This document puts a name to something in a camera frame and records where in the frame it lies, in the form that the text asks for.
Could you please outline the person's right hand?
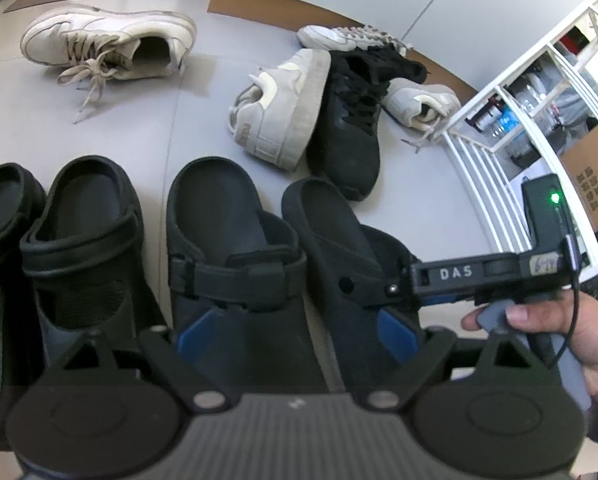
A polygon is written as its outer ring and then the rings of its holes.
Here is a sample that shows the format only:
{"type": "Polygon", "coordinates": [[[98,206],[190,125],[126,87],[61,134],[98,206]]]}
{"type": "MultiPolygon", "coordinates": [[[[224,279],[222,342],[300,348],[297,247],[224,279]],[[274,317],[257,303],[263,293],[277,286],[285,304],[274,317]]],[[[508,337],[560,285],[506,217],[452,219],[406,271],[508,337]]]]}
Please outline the person's right hand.
{"type": "Polygon", "coordinates": [[[588,436],[598,443],[598,300],[585,292],[574,296],[567,289],[551,300],[513,304],[505,315],[508,325],[520,332],[565,334],[574,306],[579,307],[579,314],[569,347],[582,364],[587,392],[593,399],[588,436]]]}

